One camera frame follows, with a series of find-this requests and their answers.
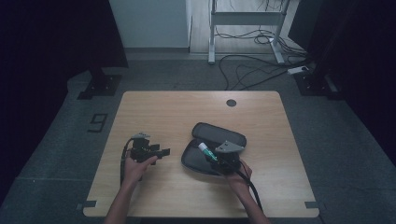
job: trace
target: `dark background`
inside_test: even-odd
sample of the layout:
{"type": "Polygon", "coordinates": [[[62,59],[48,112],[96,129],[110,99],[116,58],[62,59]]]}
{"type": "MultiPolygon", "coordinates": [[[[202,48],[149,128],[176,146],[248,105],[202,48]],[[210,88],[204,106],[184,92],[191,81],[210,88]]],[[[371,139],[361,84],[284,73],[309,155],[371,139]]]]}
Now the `dark background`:
{"type": "Polygon", "coordinates": [[[127,66],[107,0],[1,1],[2,202],[67,94],[90,66],[127,66]]]}
{"type": "Polygon", "coordinates": [[[394,164],[395,10],[394,1],[302,0],[289,33],[323,65],[314,74],[331,77],[394,164]]]}

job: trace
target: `black stand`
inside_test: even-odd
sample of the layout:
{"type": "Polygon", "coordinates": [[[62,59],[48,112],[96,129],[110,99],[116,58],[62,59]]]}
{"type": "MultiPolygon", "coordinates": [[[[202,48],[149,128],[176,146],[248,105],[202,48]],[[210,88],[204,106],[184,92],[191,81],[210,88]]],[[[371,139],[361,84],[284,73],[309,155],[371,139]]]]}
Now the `black stand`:
{"type": "Polygon", "coordinates": [[[105,75],[100,67],[89,68],[92,79],[85,91],[82,91],[78,100],[91,100],[93,96],[114,96],[121,81],[121,75],[105,75]]]}
{"type": "Polygon", "coordinates": [[[335,57],[335,45],[347,26],[357,3],[358,1],[355,0],[350,4],[344,19],[341,20],[340,24],[335,28],[329,44],[326,46],[326,49],[318,61],[314,72],[294,75],[301,95],[328,96],[331,99],[342,99],[341,92],[332,83],[332,79],[329,74],[330,63],[332,57],[335,57]]]}

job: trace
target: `metal frame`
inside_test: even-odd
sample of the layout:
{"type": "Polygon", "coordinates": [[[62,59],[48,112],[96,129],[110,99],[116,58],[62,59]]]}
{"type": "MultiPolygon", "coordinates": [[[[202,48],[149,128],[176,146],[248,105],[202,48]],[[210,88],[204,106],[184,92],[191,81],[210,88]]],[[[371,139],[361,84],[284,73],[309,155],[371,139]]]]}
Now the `metal frame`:
{"type": "Polygon", "coordinates": [[[210,64],[215,63],[215,27],[217,25],[276,25],[274,38],[270,38],[271,48],[279,64],[285,63],[280,49],[277,45],[280,31],[285,21],[289,2],[284,2],[280,12],[217,12],[216,1],[212,1],[212,10],[210,13],[210,38],[209,38],[209,59],[210,64]]]}

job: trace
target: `power strip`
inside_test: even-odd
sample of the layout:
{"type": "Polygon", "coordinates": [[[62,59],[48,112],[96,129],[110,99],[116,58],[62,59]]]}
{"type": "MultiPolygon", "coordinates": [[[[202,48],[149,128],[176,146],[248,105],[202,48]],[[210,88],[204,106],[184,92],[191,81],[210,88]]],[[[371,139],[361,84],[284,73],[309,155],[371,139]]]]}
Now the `power strip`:
{"type": "Polygon", "coordinates": [[[306,66],[301,66],[301,67],[295,67],[288,69],[288,74],[289,75],[296,75],[299,73],[308,73],[309,69],[306,66]]]}

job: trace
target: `person's left hand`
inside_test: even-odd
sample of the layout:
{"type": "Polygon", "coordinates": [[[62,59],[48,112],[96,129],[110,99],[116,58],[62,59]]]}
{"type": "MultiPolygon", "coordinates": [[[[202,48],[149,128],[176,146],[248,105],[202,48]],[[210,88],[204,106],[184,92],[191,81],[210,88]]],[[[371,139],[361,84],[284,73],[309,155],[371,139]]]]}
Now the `person's left hand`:
{"type": "Polygon", "coordinates": [[[131,151],[127,151],[124,167],[124,180],[131,184],[137,183],[148,167],[158,160],[157,156],[148,158],[146,161],[137,162],[131,158],[131,151]]]}

